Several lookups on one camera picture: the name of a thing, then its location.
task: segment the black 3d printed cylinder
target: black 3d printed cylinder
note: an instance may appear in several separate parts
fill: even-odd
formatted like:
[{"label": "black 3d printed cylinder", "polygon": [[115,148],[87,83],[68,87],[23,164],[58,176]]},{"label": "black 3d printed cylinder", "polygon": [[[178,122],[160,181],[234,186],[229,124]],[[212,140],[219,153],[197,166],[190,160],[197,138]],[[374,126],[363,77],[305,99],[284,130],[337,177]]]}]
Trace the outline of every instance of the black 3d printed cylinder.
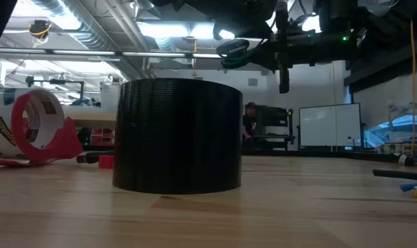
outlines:
[{"label": "black 3d printed cylinder", "polygon": [[241,184],[242,93],[193,79],[121,85],[113,184],[156,194]]}]

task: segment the person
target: person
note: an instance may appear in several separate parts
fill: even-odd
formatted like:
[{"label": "person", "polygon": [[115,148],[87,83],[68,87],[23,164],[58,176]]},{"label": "person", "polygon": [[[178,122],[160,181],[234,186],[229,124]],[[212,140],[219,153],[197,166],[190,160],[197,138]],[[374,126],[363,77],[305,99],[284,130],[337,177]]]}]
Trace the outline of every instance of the person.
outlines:
[{"label": "person", "polygon": [[257,126],[256,103],[245,105],[245,115],[242,117],[242,136],[246,140],[253,138]]}]

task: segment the red cap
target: red cap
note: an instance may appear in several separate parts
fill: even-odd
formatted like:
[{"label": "red cap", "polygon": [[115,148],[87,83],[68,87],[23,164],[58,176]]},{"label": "red cap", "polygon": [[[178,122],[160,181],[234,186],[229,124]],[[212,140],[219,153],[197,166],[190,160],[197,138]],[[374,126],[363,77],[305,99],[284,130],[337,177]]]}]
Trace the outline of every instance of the red cap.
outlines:
[{"label": "red cap", "polygon": [[112,155],[100,155],[98,157],[98,168],[100,168],[100,169],[113,169],[114,168],[114,156],[112,156]]}]

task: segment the workbench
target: workbench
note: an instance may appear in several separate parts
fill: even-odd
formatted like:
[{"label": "workbench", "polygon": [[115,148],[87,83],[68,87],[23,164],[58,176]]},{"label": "workbench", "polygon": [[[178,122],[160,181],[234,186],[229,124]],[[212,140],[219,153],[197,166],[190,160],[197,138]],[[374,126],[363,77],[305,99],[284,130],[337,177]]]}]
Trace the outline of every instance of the workbench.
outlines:
[{"label": "workbench", "polygon": [[405,169],[249,156],[239,189],[172,196],[113,187],[97,164],[0,167],[0,247],[417,248],[417,199],[398,187],[411,181],[374,168]]}]

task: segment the white wall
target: white wall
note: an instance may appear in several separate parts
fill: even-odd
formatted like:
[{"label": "white wall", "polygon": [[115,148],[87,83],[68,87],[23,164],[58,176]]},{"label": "white wall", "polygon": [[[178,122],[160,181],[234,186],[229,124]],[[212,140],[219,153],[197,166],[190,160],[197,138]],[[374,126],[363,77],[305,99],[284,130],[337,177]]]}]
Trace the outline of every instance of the white wall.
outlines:
[{"label": "white wall", "polygon": [[389,121],[387,101],[412,102],[412,75],[402,75],[391,81],[354,93],[354,102],[360,103],[361,121],[366,123],[366,129]]},{"label": "white wall", "polygon": [[[193,70],[155,70],[159,78],[181,78],[193,79]],[[267,78],[262,76],[261,72],[256,71],[239,71],[228,70],[227,73],[218,70],[197,70],[197,76],[202,77],[205,81],[222,83],[238,89],[244,95],[243,102],[255,102],[258,105],[266,105]],[[257,79],[257,87],[248,86],[248,79]]]},{"label": "white wall", "polygon": [[[268,75],[267,105],[284,107],[294,110],[293,132],[297,136],[299,125],[299,108],[322,105],[350,103],[347,87],[343,85],[346,74],[343,61],[335,61],[325,65],[295,65],[290,69],[290,91],[279,93],[279,75]],[[267,127],[267,132],[276,134],[288,133],[285,127]],[[289,150],[297,150],[298,138]]]}]

